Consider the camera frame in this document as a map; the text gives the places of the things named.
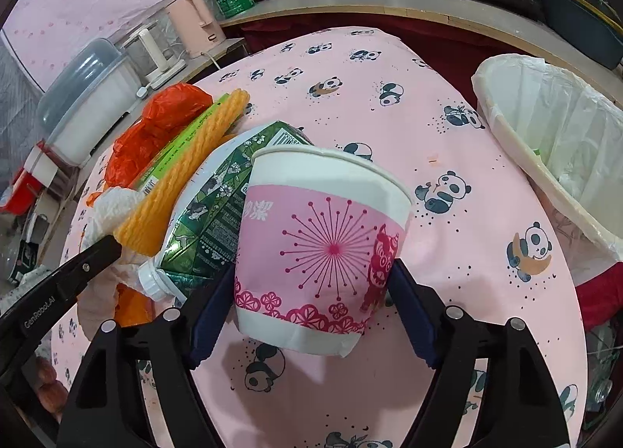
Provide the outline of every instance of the pink paper cup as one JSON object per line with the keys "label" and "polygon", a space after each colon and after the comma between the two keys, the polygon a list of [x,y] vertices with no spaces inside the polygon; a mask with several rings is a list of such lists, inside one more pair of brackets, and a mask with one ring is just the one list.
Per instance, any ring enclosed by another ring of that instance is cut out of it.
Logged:
{"label": "pink paper cup", "polygon": [[240,332],[345,357],[384,301],[411,205],[399,181],[354,155],[305,145],[258,151],[236,261]]}

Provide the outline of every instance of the plastic lid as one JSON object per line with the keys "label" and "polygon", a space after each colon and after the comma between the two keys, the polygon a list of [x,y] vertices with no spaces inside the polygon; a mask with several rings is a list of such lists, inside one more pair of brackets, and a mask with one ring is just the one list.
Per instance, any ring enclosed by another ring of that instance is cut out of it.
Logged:
{"label": "plastic lid", "polygon": [[160,302],[165,297],[173,295],[173,292],[167,288],[160,275],[164,272],[156,269],[153,258],[147,260],[138,268],[138,280],[150,299]]}
{"label": "plastic lid", "polygon": [[42,138],[49,138],[68,111],[72,107],[72,111],[79,108],[76,103],[81,102],[122,58],[120,51],[106,39],[89,42],[39,101],[37,122]]}

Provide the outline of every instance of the red cloth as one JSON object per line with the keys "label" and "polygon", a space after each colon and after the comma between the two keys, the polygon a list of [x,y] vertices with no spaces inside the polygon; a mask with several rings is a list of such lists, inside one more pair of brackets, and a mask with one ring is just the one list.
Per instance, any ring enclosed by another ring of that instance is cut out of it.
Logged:
{"label": "red cloth", "polygon": [[602,325],[623,308],[623,263],[575,288],[585,330]]}

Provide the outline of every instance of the countertop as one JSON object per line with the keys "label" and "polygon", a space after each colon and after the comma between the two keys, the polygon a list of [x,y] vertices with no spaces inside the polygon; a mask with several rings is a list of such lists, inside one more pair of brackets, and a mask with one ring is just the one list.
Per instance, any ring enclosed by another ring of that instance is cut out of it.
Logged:
{"label": "countertop", "polygon": [[424,19],[481,33],[568,69],[623,108],[623,79],[583,55],[547,26],[475,0],[264,0],[222,27],[317,12],[360,12]]}

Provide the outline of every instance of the screw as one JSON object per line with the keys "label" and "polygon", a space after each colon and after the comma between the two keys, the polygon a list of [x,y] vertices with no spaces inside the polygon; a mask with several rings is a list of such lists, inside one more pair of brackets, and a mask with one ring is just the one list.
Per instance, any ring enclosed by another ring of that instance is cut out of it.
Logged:
{"label": "screw", "polygon": [[108,333],[113,332],[114,327],[116,327],[116,323],[114,322],[114,320],[106,320],[104,323],[102,323],[102,326],[100,328],[102,329],[102,332]]}
{"label": "screw", "polygon": [[460,307],[456,306],[450,306],[449,308],[446,308],[445,314],[447,314],[448,317],[452,318],[453,320],[459,320],[463,318],[463,310]]}
{"label": "screw", "polygon": [[168,321],[172,322],[180,317],[180,310],[172,307],[171,309],[167,309],[162,317]]}
{"label": "screw", "polygon": [[511,318],[510,326],[515,330],[523,330],[526,328],[526,322],[521,318]]}

